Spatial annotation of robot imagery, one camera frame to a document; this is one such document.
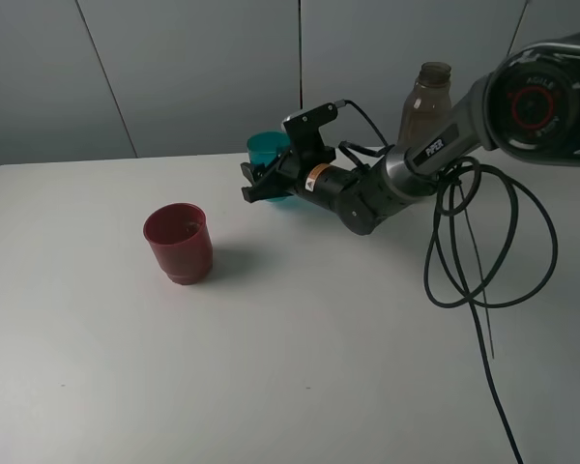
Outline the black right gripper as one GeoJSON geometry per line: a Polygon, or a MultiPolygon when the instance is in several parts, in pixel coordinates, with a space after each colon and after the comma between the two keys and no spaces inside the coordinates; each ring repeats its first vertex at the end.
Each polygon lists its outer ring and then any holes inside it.
{"type": "Polygon", "coordinates": [[[335,148],[325,146],[297,155],[291,149],[268,163],[243,162],[241,172],[250,181],[242,187],[246,202],[257,202],[291,195],[300,198],[337,198],[334,174],[335,148]]]}

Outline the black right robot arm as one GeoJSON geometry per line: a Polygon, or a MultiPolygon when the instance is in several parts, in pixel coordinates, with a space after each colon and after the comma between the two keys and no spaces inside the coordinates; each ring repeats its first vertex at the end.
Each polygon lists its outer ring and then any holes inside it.
{"type": "Polygon", "coordinates": [[[383,147],[370,166],[334,165],[336,150],[325,145],[320,129],[339,109],[339,102],[328,102],[286,118],[289,147],[267,164],[242,164],[244,199],[297,196],[367,235],[433,194],[440,174],[476,148],[580,167],[580,32],[511,54],[433,129],[412,144],[383,147]]]}

